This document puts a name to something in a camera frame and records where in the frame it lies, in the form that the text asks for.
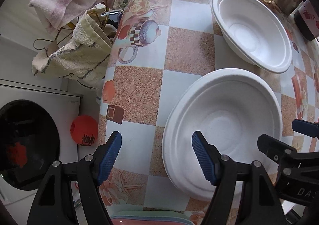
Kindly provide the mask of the large white foam bowl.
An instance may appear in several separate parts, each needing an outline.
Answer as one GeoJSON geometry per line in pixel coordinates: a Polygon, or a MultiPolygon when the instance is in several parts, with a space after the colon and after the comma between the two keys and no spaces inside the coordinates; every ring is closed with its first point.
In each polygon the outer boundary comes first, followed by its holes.
{"type": "Polygon", "coordinates": [[[269,175],[277,164],[258,150],[257,139],[282,135],[282,115],[269,85],[256,74],[225,68],[199,78],[170,113],[163,134],[163,163],[172,183],[190,197],[210,201],[214,186],[205,179],[191,138],[200,131],[220,153],[242,163],[260,161],[269,175]]]}

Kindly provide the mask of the pink plastic plate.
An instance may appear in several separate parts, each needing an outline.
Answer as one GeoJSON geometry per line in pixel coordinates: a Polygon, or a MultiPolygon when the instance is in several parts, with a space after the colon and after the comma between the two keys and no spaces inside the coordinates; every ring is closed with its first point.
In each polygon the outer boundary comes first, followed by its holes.
{"type": "Polygon", "coordinates": [[[116,225],[183,225],[183,221],[137,220],[131,218],[114,218],[112,223],[116,225]]]}

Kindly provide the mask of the red paper lantern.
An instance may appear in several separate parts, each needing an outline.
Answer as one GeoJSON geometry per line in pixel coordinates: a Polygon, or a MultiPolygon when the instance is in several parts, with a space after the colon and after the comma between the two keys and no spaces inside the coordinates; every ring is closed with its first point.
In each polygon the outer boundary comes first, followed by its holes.
{"type": "Polygon", "coordinates": [[[88,115],[78,116],[71,124],[70,134],[78,145],[91,146],[98,137],[98,123],[88,115]]]}

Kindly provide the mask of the white washing machine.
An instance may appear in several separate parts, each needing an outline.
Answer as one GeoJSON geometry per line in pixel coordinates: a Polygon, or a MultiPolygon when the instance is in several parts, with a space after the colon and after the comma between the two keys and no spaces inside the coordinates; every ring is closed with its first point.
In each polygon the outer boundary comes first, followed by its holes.
{"type": "Polygon", "coordinates": [[[78,160],[70,135],[80,97],[1,81],[1,202],[17,224],[26,224],[49,166],[78,160]]]}

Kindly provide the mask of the cream striped towel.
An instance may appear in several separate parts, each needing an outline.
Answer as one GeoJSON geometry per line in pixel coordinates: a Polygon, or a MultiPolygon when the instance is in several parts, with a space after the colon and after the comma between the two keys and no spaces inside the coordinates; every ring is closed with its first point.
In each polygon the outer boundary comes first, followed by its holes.
{"type": "Polygon", "coordinates": [[[39,52],[32,61],[34,75],[77,80],[98,89],[105,77],[113,45],[110,34],[117,29],[107,24],[104,4],[88,9],[76,24],[70,41],[53,53],[39,52]]]}

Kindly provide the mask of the strawberry pattern mug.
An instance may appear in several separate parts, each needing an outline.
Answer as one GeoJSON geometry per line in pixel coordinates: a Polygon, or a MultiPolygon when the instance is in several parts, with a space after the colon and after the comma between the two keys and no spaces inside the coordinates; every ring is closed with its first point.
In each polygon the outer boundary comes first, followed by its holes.
{"type": "Polygon", "coordinates": [[[303,0],[294,18],[296,26],[307,40],[318,38],[318,15],[309,0],[303,0]]]}

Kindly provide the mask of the patterned vinyl tablecloth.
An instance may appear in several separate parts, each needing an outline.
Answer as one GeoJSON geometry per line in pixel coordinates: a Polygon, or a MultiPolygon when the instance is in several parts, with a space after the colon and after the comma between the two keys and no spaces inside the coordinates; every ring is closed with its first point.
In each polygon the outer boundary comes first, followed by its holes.
{"type": "Polygon", "coordinates": [[[271,87],[281,107],[282,141],[299,152],[318,151],[318,140],[295,133],[299,113],[318,120],[318,43],[306,40],[292,17],[269,8],[283,24],[292,63],[283,74],[241,60],[226,44],[211,0],[129,0],[111,52],[100,96],[98,141],[123,137],[110,178],[100,187],[106,207],[133,204],[174,210],[200,223],[207,203],[178,190],[162,162],[167,118],[185,90],[219,68],[243,68],[271,87]]]}

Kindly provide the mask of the pink towel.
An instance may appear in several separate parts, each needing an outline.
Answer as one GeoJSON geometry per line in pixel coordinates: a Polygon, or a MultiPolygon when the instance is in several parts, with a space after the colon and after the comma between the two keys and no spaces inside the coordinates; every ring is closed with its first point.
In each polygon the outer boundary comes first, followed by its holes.
{"type": "Polygon", "coordinates": [[[52,33],[102,2],[113,8],[115,0],[30,0],[29,6],[35,9],[46,31],[52,33]]]}

